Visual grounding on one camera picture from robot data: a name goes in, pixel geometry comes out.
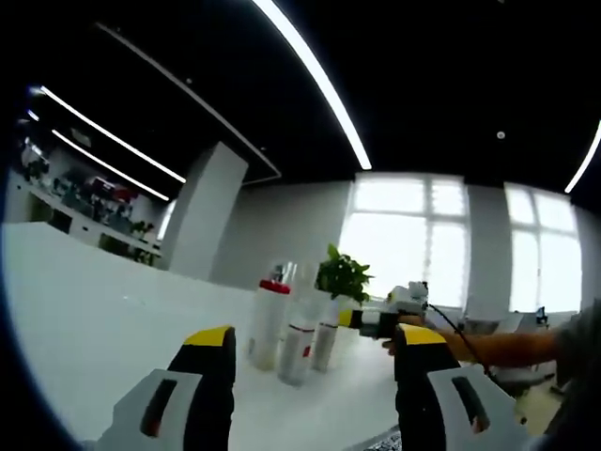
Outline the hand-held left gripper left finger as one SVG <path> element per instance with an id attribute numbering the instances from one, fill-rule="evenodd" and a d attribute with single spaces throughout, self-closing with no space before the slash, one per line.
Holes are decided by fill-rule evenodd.
<path id="1" fill-rule="evenodd" d="M 235 328 L 201 330 L 166 369 L 154 369 L 114 406 L 98 450 L 226 450 L 234 411 Z"/>

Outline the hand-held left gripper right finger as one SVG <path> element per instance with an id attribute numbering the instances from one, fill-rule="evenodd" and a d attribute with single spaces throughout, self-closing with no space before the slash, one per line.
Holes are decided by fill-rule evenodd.
<path id="1" fill-rule="evenodd" d="M 394 348 L 404 450 L 521 450 L 527 444 L 515 400 L 481 365 L 458 363 L 442 335 L 401 323 Z"/>

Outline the person's right hand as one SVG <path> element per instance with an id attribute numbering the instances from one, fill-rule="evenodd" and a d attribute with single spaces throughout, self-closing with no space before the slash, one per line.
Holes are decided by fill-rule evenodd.
<path id="1" fill-rule="evenodd" d="M 397 319 L 398 324 L 408 324 L 412 326 L 422 327 L 431 331 L 434 331 L 439 336 L 439 330 L 436 328 L 436 325 L 429 321 L 425 316 L 418 315 L 400 315 Z M 387 351 L 390 356 L 394 356 L 395 354 L 395 344 L 392 340 L 388 340 L 382 343 L 382 348 Z"/>

